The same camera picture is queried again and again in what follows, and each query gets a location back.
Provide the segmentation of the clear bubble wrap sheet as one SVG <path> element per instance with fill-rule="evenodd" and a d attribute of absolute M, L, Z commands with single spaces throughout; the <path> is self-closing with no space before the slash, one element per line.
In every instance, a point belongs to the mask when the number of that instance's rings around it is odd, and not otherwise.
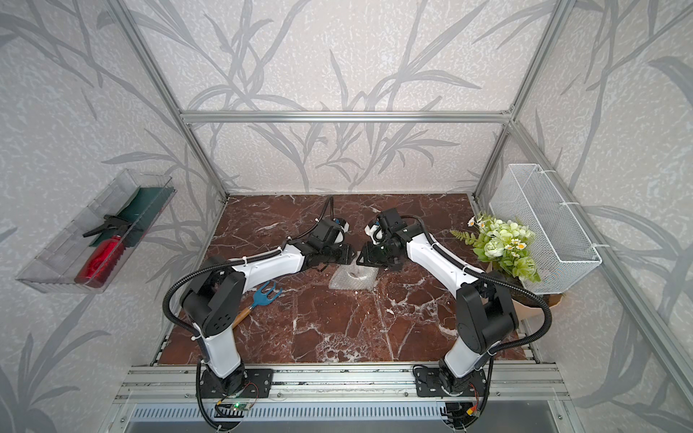
<path fill-rule="evenodd" d="M 373 290 L 376 285 L 378 269 L 357 264 L 339 265 L 330 279 L 330 290 Z"/>

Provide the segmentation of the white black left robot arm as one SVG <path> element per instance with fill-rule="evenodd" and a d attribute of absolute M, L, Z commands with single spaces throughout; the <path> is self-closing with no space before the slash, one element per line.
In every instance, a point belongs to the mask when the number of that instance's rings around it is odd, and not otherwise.
<path fill-rule="evenodd" d="M 249 257 L 213 257 L 191 279 L 180 304 L 207 368 L 205 382 L 214 385 L 218 394 L 237 393 L 247 382 L 233 326 L 245 290 L 321 265 L 351 263 L 355 252 L 346 243 L 348 230 L 344 219 L 323 218 L 304 239 L 290 239 L 270 252 Z"/>

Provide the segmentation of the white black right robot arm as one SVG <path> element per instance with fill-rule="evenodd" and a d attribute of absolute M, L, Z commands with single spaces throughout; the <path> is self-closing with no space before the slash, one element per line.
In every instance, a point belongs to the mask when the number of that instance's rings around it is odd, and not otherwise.
<path fill-rule="evenodd" d="M 408 258 L 454 295 L 458 337 L 439 362 L 438 386 L 448 395 L 462 395 L 471 382 L 484 380 L 481 370 L 518 326 L 510 290 L 442 246 L 420 218 L 405 220 L 388 209 L 368 223 L 369 240 L 357 263 L 395 270 Z"/>

